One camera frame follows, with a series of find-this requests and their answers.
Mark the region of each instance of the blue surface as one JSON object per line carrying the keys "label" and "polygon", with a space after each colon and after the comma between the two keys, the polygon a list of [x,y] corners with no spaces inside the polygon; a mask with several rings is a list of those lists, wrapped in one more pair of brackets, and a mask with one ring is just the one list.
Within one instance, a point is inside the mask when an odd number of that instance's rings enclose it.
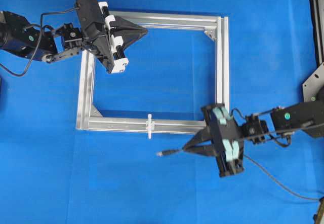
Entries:
{"label": "blue surface", "polygon": [[[100,0],[112,9],[228,15],[231,107],[244,114],[302,100],[315,70],[308,0]],[[75,0],[0,0],[32,23]],[[76,14],[47,17],[59,26]],[[98,63],[94,104],[108,115],[200,119],[214,94],[212,42],[203,34],[150,30],[127,49],[123,74]],[[26,60],[0,52],[20,71]],[[245,172],[220,179],[215,160],[158,158],[190,136],[75,130],[80,57],[4,79],[0,96],[0,223],[312,223],[317,203],[290,196],[245,160]],[[288,149],[274,143],[245,152],[301,194],[320,197],[323,139],[304,133]]]}

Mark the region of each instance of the screw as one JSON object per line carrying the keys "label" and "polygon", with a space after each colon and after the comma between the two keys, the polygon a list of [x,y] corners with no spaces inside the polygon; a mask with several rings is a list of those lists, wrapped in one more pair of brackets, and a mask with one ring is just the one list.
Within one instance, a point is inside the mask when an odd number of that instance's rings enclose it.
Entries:
{"label": "screw", "polygon": [[250,129],[249,129],[249,133],[250,133],[250,134],[255,134],[255,129],[254,129],[254,128],[250,128]]}
{"label": "screw", "polygon": [[289,120],[290,119],[290,113],[285,113],[285,119]]}

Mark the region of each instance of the white plastic clip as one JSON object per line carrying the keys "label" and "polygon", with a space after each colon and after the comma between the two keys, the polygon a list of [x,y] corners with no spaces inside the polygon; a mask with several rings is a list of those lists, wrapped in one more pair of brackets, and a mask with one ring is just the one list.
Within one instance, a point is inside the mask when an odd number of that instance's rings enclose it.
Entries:
{"label": "white plastic clip", "polygon": [[147,121],[145,123],[146,130],[148,133],[148,138],[152,138],[152,130],[154,130],[154,121],[152,121],[152,114],[147,115]]}

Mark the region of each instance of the cable connector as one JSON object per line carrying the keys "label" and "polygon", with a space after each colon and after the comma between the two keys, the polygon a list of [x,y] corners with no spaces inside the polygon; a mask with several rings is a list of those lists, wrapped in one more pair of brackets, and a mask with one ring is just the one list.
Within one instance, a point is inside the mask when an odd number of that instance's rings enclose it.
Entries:
{"label": "cable connector", "polygon": [[164,156],[168,156],[168,155],[171,155],[171,154],[177,153],[177,152],[179,152],[179,151],[180,151],[179,149],[166,150],[166,151],[158,152],[158,153],[156,153],[156,155],[157,155],[158,157],[164,157]]}

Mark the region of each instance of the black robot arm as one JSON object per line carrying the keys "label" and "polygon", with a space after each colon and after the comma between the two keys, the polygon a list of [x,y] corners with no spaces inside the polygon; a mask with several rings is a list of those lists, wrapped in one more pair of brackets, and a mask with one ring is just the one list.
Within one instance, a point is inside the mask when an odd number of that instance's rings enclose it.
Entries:
{"label": "black robot arm", "polygon": [[[263,113],[243,117],[245,123],[238,125],[233,111],[230,114],[223,104],[213,104],[202,108],[206,127],[188,141],[181,150],[159,152],[159,156],[179,151],[216,158],[219,176],[241,173],[243,168],[244,141],[260,144],[274,140],[282,147],[291,144],[291,137],[297,130],[303,130],[313,138],[324,136],[324,100],[322,92],[317,100],[302,102],[286,108],[277,107]],[[275,130],[270,132],[265,120],[260,116],[270,114]],[[279,139],[286,139],[287,144]]]}
{"label": "black robot arm", "polygon": [[[41,27],[44,15],[63,14],[76,10],[81,29],[72,23],[57,29]],[[89,50],[103,64],[108,73],[123,72],[128,64],[124,50],[147,34],[147,29],[121,17],[109,14],[108,6],[97,0],[76,0],[73,9],[44,13],[41,25],[30,24],[23,16],[8,11],[0,13],[0,50],[30,60],[47,63],[67,59]],[[54,38],[60,36],[63,52],[58,53]]]}

